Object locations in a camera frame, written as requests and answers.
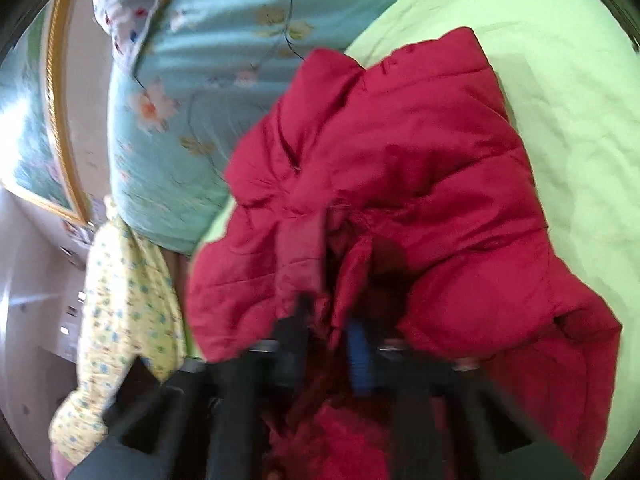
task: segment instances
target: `painting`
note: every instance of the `painting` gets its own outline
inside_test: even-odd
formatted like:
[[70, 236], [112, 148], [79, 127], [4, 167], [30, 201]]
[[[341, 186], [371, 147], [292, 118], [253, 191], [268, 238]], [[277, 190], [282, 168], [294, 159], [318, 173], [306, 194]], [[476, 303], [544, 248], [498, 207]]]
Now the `painting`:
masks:
[[75, 168], [64, 97], [73, 0], [51, 0], [0, 66], [0, 182], [74, 224], [90, 220]]

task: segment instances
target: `red puffer jacket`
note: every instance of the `red puffer jacket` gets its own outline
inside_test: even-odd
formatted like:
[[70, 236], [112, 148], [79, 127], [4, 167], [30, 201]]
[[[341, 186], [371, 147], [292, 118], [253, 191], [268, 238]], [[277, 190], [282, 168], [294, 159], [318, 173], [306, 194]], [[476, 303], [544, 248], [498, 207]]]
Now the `red puffer jacket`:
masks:
[[210, 360], [238, 354], [316, 294], [310, 384], [273, 431], [290, 480], [387, 478], [384, 406], [350, 397], [354, 310], [415, 349], [472, 356], [587, 474], [602, 444], [620, 325], [556, 257], [532, 171], [473, 32], [364, 70], [317, 50], [226, 171], [226, 237], [190, 281]]

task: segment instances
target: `light green blanket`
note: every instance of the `light green blanket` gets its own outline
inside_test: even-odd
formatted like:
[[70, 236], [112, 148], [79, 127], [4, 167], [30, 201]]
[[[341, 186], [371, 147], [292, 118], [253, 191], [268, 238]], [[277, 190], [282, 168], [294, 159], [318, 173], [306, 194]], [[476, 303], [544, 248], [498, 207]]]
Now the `light green blanket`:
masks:
[[640, 61], [600, 0], [398, 0], [347, 54], [370, 66], [462, 25], [500, 79], [554, 247], [624, 324], [603, 479], [640, 429]]

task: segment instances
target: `yellow patterned fabric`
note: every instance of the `yellow patterned fabric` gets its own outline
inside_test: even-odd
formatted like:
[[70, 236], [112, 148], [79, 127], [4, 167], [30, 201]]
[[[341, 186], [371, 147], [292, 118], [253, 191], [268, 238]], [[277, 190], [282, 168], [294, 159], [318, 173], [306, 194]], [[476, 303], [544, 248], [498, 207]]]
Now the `yellow patterned fabric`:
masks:
[[89, 254], [78, 343], [78, 389], [60, 406], [49, 438], [78, 464], [106, 434], [100, 414], [140, 354], [160, 381], [182, 365], [182, 316], [160, 248], [136, 234], [105, 200], [109, 221]]

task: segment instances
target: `teal floral bedding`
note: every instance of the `teal floral bedding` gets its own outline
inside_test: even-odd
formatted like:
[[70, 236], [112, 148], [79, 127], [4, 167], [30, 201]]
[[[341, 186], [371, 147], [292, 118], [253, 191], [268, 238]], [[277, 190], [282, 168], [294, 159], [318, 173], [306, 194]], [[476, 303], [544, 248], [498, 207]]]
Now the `teal floral bedding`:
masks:
[[190, 254], [225, 204], [238, 139], [314, 48], [343, 51], [396, 0], [169, 0], [109, 102], [113, 196], [124, 221]]

